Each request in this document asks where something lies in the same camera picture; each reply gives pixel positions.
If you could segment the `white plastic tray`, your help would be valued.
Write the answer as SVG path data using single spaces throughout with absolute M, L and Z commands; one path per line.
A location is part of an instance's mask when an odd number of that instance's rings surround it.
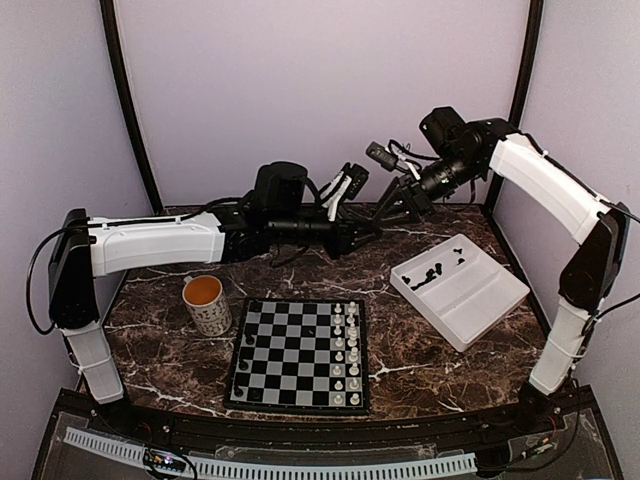
M 451 275 L 412 291 L 400 275 L 429 252 L 462 247 L 466 261 Z M 459 352 L 471 345 L 517 308 L 530 289 L 514 274 L 463 234 L 393 267 L 391 285 Z

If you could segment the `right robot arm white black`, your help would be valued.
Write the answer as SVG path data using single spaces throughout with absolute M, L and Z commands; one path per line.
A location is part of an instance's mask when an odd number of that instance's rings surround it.
M 578 249 L 560 275 L 553 327 L 527 382 L 545 396 L 555 393 L 607 313 L 602 303 L 620 271 L 632 214 L 592 190 L 504 119 L 466 122 L 446 106 L 434 109 L 419 129 L 435 152 L 422 169 L 411 163 L 413 152 L 395 140 L 373 142 L 366 149 L 385 170 L 401 173 L 380 199 L 376 222 L 417 221 L 433 213 L 434 201 L 493 173 L 527 193 L 576 242 Z

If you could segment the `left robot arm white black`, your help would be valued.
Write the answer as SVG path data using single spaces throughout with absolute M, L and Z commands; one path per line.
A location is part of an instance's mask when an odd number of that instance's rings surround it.
M 126 391 L 101 325 L 94 280 L 136 268 L 177 263 L 238 263 L 273 245 L 320 245 L 332 259 L 381 235 L 369 219 L 343 216 L 368 172 L 347 163 L 328 186 L 318 189 L 307 169 L 288 161 L 259 168 L 255 185 L 242 197 L 213 200 L 190 214 L 133 219 L 90 217 L 71 210 L 49 235 L 55 246 L 48 263 L 51 328 L 59 329 L 101 417 L 120 436 L 141 427 L 140 412 Z

